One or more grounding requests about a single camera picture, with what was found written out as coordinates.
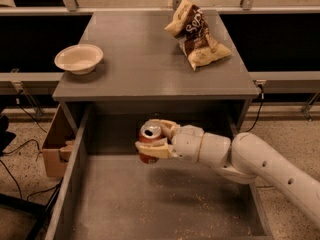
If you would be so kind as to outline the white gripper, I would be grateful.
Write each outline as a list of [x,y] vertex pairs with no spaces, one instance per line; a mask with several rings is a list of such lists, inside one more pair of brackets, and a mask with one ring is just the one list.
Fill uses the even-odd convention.
[[184,161],[197,161],[200,152],[204,130],[192,125],[180,127],[174,121],[165,119],[150,119],[148,123],[157,124],[162,134],[171,138],[171,145],[167,139],[160,139],[146,143],[137,141],[135,143],[138,151],[144,155],[155,158],[168,159],[172,156]]

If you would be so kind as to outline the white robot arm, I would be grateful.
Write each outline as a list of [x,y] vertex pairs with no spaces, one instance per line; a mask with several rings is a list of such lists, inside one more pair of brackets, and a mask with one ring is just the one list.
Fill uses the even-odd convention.
[[193,125],[150,119],[141,127],[135,146],[146,163],[170,158],[203,163],[239,184],[261,177],[320,227],[320,182],[252,133],[230,139]]

